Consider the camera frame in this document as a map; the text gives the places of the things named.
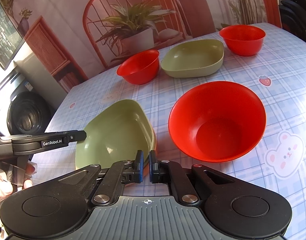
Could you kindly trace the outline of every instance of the washing machine door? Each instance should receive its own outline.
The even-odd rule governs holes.
[[[22,92],[10,103],[7,115],[10,135],[44,133],[50,121],[48,104],[34,92]]]

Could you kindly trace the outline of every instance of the metal screw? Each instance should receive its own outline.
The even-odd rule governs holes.
[[[98,202],[100,204],[105,204],[105,203],[109,202],[109,200],[110,200],[109,196],[104,195],[104,194],[96,195],[94,197],[94,201]]]
[[[197,201],[197,196],[195,195],[184,195],[182,200],[186,203],[195,203]]]

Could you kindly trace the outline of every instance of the large red bowl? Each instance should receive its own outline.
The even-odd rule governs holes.
[[[124,61],[118,67],[116,73],[133,85],[142,85],[150,82],[155,78],[160,69],[159,54],[155,49],[135,54]]]
[[[232,52],[249,57],[261,50],[266,33],[251,25],[232,25],[222,29],[220,35]]]
[[[252,90],[216,81],[181,96],[171,110],[168,126],[182,152],[205,162],[227,162],[257,145],[265,131],[266,114]]]

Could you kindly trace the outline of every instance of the strawberry print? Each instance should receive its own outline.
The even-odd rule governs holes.
[[[267,76],[260,76],[259,81],[261,82],[262,85],[269,87],[272,83],[271,79],[268,78]]]

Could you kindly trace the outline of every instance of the table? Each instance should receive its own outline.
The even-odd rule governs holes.
[[[101,73],[72,88],[47,131],[83,129],[100,112],[121,99],[140,103],[157,135],[158,158],[190,168],[201,163],[231,176],[276,191],[291,204],[293,218],[285,234],[289,240],[306,239],[306,43],[273,25],[255,24],[267,36],[262,50],[253,57],[240,57],[225,47],[224,63],[213,75],[174,79],[160,70],[145,85],[131,85],[116,69]],[[199,39],[218,39],[218,33]],[[160,60],[174,46],[160,50]],[[182,153],[173,144],[167,122],[176,100],[189,89],[211,81],[233,81],[253,90],[262,100],[267,126],[259,144],[247,155],[227,163],[204,163]],[[36,154],[34,183],[75,169],[75,144]],[[292,161],[284,159],[287,153]],[[125,188],[125,195],[165,195],[167,187],[143,183]]]

